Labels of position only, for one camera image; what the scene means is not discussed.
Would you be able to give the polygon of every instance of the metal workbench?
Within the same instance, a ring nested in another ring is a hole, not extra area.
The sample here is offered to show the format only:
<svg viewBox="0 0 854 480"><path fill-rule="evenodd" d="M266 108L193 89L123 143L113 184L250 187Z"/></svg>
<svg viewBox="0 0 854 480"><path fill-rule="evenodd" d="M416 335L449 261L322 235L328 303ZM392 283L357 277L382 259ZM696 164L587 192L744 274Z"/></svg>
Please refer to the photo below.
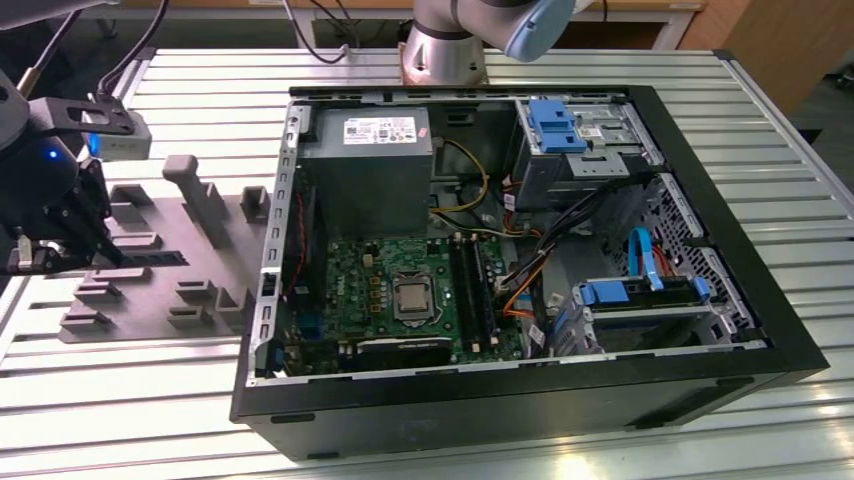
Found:
<svg viewBox="0 0 854 480"><path fill-rule="evenodd" d="M0 305L0 477L854 475L854 203L739 65L704 52L648 51L553 52L525 66L492 53L486 64L492 84L657 88L831 368L680 430L296 465L228 421L236 337L65 345L58 321L79 275L17 278ZM393 84L397 77L393 50L336 66L298 51L161 50L125 72L118 90L150 124L152 156L193 153L200 175L222 190L273 176L289 86ZM156 178L160 168L152 160L105 170L110 181L127 181Z"/></svg>

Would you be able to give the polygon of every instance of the robotic arm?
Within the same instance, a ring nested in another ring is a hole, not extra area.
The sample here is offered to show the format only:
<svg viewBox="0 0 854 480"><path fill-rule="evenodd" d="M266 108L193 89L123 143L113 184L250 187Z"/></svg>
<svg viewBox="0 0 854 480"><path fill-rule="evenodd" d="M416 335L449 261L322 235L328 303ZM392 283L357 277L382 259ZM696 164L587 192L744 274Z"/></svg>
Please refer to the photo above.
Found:
<svg viewBox="0 0 854 480"><path fill-rule="evenodd" d="M402 52L405 83L480 83L482 42L521 62L536 60L557 41L573 7L575 0L417 1Z"/></svg>
<svg viewBox="0 0 854 480"><path fill-rule="evenodd" d="M579 5L587 6L589 1L579 0ZM117 2L5 2L0 29ZM484 41L516 60L534 60L560 36L575 3L418 0L402 55L406 83L477 84L485 74ZM55 98L27 102L0 72L0 227L17 244L5 264L0 258L0 274L182 264L177 252L127 255L115 248L103 222L110 211L99 162L89 159L77 163L57 137L65 133L111 138L131 135L135 122L130 115L121 102L105 94L93 102Z"/></svg>
<svg viewBox="0 0 854 480"><path fill-rule="evenodd" d="M0 29L98 3L106 2L9 2ZM95 95L91 102L27 101L0 72L0 232L15 243L7 257L0 258L0 274L182 263L178 254L127 255L118 250L105 225L110 207L99 161L77 162L58 138L85 134L91 151L97 138L126 145L118 139L138 137L145 130L133 115L107 94Z"/></svg>

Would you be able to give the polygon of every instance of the blue plastic clip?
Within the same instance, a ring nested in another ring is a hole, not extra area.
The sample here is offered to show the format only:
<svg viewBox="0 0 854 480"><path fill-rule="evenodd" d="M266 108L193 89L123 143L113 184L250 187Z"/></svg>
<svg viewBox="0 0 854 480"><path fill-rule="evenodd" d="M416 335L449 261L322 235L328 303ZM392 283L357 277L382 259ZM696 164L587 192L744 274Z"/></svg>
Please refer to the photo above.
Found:
<svg viewBox="0 0 854 480"><path fill-rule="evenodd" d="M540 138L542 153L584 153L587 142L575 131L575 116L557 100L530 100L528 120Z"/></svg>
<svg viewBox="0 0 854 480"><path fill-rule="evenodd" d="M596 293L589 285L581 285L577 290L581 294L581 302L584 305L592 305L596 303Z"/></svg>
<svg viewBox="0 0 854 480"><path fill-rule="evenodd" d="M711 298L711 289L703 277L693 277L693 288L696 288L696 293L703 302Z"/></svg>
<svg viewBox="0 0 854 480"><path fill-rule="evenodd" d="M592 291L596 293L599 303L625 303L628 301L628 292L625 292L623 282L595 282Z"/></svg>
<svg viewBox="0 0 854 480"><path fill-rule="evenodd" d="M640 258L643 259L643 275L649 279L652 290L663 290L664 284L657 278L655 258L652 257L652 236L643 227L635 228L628 237L628 275L631 276L640 275L637 248L640 248Z"/></svg>

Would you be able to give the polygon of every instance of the motherboard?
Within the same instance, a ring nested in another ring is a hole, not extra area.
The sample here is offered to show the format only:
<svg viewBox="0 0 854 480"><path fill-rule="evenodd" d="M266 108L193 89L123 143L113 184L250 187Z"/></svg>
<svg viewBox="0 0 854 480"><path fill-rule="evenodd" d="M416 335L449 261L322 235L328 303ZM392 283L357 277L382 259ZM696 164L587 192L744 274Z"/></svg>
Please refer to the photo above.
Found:
<svg viewBox="0 0 854 480"><path fill-rule="evenodd" d="M476 248L473 268L461 259L462 247ZM364 361L372 352L384 368L520 359L514 321L490 320L478 330L478 314L492 312L464 308L474 303L464 297L476 294L468 276L481 274L490 305L490 285L505 268L494 237L330 242L322 313L297 318L304 373L361 370L348 359ZM401 363L389 360L406 349L412 354Z"/></svg>

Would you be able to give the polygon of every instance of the wooden cabinet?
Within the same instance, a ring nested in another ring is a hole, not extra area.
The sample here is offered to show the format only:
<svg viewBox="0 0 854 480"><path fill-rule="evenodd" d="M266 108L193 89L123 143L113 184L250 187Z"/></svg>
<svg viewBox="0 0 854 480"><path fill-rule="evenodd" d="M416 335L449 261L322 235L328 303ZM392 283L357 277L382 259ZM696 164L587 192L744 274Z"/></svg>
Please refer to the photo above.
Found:
<svg viewBox="0 0 854 480"><path fill-rule="evenodd" d="M707 0L681 39L687 50L731 50L791 113L854 47L852 0Z"/></svg>

